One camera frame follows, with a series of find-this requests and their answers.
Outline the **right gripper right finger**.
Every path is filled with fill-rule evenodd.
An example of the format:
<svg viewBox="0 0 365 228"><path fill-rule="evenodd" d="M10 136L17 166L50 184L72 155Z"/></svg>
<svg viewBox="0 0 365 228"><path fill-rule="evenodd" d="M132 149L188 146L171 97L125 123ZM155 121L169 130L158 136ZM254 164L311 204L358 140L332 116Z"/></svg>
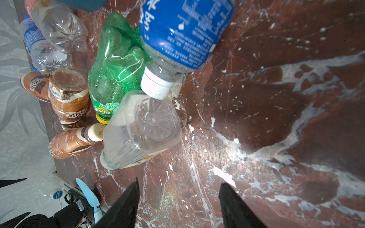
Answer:
<svg viewBox="0 0 365 228"><path fill-rule="evenodd" d="M230 184L221 184L219 192L221 213L225 228L266 228Z"/></svg>

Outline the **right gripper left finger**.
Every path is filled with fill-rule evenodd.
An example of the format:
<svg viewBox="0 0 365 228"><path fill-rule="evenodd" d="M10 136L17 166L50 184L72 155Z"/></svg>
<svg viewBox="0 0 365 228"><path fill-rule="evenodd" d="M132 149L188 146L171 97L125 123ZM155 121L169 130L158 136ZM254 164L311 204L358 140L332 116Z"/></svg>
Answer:
<svg viewBox="0 0 365 228"><path fill-rule="evenodd" d="M136 178L94 228L134 228L139 200L140 189Z"/></svg>

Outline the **clear square bottle green-white cap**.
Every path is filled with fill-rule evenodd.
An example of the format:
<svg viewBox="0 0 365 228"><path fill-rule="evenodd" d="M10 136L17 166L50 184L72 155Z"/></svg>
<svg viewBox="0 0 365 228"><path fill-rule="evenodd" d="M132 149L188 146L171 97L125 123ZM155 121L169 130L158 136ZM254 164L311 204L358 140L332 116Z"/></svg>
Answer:
<svg viewBox="0 0 365 228"><path fill-rule="evenodd" d="M129 91L103 131L100 162L109 170L140 165L177 145L182 128L170 99Z"/></svg>

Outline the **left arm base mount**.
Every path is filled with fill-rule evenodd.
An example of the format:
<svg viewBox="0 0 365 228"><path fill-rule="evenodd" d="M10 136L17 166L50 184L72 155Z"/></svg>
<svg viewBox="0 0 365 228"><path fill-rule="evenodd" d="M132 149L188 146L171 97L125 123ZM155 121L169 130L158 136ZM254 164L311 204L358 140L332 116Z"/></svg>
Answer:
<svg viewBox="0 0 365 228"><path fill-rule="evenodd" d="M95 223L94 209L76 192L64 197L67 205L53 216L32 215L21 221L18 228L90 228Z"/></svg>

